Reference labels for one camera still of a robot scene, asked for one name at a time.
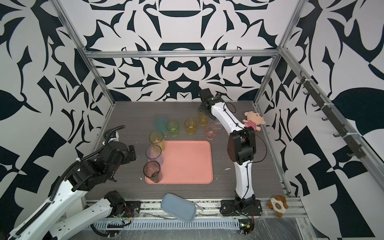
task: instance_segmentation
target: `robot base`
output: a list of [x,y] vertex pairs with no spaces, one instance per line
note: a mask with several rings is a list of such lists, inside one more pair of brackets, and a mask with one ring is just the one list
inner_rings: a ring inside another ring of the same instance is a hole
[[252,215],[261,216],[262,207],[260,200],[255,199],[255,195],[247,199],[241,200],[235,197],[235,200],[221,200],[220,212],[223,216],[237,216],[236,212],[244,214],[248,217]]

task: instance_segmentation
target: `green cup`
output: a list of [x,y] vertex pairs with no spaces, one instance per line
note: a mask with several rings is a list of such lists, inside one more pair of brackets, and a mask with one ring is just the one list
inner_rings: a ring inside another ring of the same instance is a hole
[[167,122],[167,130],[172,137],[176,137],[179,134],[179,122],[176,120],[169,120]]

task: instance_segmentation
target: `plush toy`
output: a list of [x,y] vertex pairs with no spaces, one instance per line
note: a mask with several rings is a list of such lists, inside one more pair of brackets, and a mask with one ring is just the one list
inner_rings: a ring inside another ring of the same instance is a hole
[[267,205],[270,209],[275,210],[277,217],[283,217],[283,214],[289,208],[284,196],[274,196],[267,202]]
[[249,111],[244,113],[247,116],[246,120],[243,120],[243,123],[246,127],[252,127],[254,130],[260,131],[261,127],[258,125],[265,124],[264,118],[260,113]]

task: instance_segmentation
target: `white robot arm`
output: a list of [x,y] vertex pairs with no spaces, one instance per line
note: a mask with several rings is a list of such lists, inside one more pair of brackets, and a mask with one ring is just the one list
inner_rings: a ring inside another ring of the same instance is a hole
[[235,205],[238,210],[246,209],[255,202],[251,178],[252,164],[249,164],[256,153],[256,141],[253,136],[255,131],[252,127],[246,127],[232,114],[220,94],[213,96],[207,88],[199,95],[202,101],[199,111],[213,120],[218,119],[229,134],[227,152],[236,172]]
[[[242,124],[233,114],[230,112],[225,103],[216,103],[211,107],[212,115],[215,116],[223,125],[228,134],[234,131],[243,131],[245,125]],[[236,172],[236,194],[239,198],[247,199],[254,194],[251,181],[251,166],[248,164],[252,160],[248,160],[240,165],[238,162],[234,162]]]
[[121,164],[136,160],[133,145],[118,142],[116,130],[106,131],[106,143],[96,152],[78,159],[59,178],[51,196],[22,224],[9,233],[9,240],[67,240],[83,228],[110,214],[122,212],[125,201],[117,191],[108,192],[95,205],[57,222],[59,218],[95,185],[113,179]]

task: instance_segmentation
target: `doll's face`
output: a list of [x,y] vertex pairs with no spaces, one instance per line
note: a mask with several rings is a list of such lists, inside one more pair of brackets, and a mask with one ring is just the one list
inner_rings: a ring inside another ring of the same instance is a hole
[[252,122],[256,123],[257,125],[261,124],[264,121],[261,114],[254,112],[254,111],[247,112],[246,116],[247,116],[248,121],[252,121]]

